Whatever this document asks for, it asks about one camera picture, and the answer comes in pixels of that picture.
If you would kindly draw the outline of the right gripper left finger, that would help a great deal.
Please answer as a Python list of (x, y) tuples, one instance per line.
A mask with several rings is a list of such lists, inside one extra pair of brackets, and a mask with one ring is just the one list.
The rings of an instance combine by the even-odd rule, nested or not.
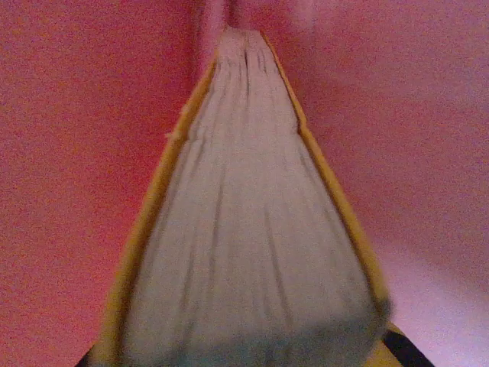
[(76, 367), (112, 367), (115, 365), (115, 356), (100, 349), (89, 350), (77, 363)]

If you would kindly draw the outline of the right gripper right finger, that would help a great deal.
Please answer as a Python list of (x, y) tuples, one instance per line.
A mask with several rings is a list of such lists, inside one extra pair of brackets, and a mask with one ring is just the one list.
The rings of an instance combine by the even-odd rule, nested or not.
[(367, 367), (433, 367), (434, 364), (399, 329), (389, 329), (374, 347)]

